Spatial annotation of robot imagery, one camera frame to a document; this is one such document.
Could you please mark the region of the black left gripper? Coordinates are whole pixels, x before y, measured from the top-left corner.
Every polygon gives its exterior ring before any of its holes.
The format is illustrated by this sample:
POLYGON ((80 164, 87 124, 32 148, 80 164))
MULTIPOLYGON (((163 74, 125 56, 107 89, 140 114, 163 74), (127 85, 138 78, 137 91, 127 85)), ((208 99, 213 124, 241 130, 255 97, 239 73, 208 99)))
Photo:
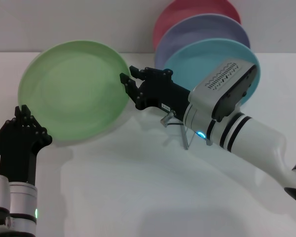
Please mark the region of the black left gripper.
POLYGON ((51 143, 52 137, 30 109, 26 105, 22 105, 21 110, 15 107, 14 118, 6 120, 0 129, 0 175, 9 182, 34 185, 37 150, 51 143))

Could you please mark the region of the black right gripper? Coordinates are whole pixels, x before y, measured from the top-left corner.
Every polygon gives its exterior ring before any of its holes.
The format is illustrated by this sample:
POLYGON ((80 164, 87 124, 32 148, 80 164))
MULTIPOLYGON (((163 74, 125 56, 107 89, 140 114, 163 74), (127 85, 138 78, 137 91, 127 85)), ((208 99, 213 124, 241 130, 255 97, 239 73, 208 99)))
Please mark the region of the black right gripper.
POLYGON ((174 111, 175 118, 183 120, 189 105, 190 91, 175 84, 170 79, 173 71, 170 69, 159 70, 145 67, 139 70, 134 66, 129 67, 132 77, 146 79, 140 87, 128 75, 121 73, 120 82, 124 85, 126 94, 135 103, 138 110, 156 107, 165 112, 174 111))

